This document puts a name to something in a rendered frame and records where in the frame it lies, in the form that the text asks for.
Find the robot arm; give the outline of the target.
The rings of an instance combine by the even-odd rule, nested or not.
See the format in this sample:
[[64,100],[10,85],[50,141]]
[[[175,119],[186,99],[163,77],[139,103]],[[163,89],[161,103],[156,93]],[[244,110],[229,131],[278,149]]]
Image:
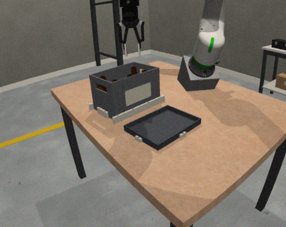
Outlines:
[[[119,0],[120,7],[139,6],[139,0]],[[210,77],[225,43],[224,12],[226,0],[205,0],[190,71],[198,77]]]

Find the grey divided crate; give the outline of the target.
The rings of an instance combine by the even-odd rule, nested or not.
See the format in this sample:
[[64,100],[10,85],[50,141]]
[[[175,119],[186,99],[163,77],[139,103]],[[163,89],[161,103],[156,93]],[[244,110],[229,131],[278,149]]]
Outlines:
[[[131,74],[131,67],[136,67],[137,74],[127,77]],[[140,69],[147,71],[140,73]],[[106,76],[106,80],[101,79],[100,76]],[[99,71],[90,74],[89,79],[93,108],[104,109],[111,119],[160,96],[160,83],[157,76],[148,65],[143,63],[131,62]],[[118,81],[112,82],[114,79]],[[99,84],[105,86],[107,92],[98,89]]]

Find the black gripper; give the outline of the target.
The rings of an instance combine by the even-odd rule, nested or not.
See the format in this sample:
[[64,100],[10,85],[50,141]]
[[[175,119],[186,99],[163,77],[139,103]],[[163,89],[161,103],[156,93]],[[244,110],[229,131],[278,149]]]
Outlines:
[[[135,28],[138,23],[141,25],[141,38],[139,37],[138,30]],[[138,45],[138,55],[140,56],[140,49],[141,49],[141,42],[144,41],[144,21],[140,21],[138,18],[138,7],[124,7],[122,8],[122,22],[117,23],[117,27],[119,30],[119,42],[123,43],[123,49],[125,50],[125,57],[127,57],[127,34],[128,29],[133,28],[137,38],[137,45]],[[125,35],[124,39],[122,40],[122,24],[125,26]]]

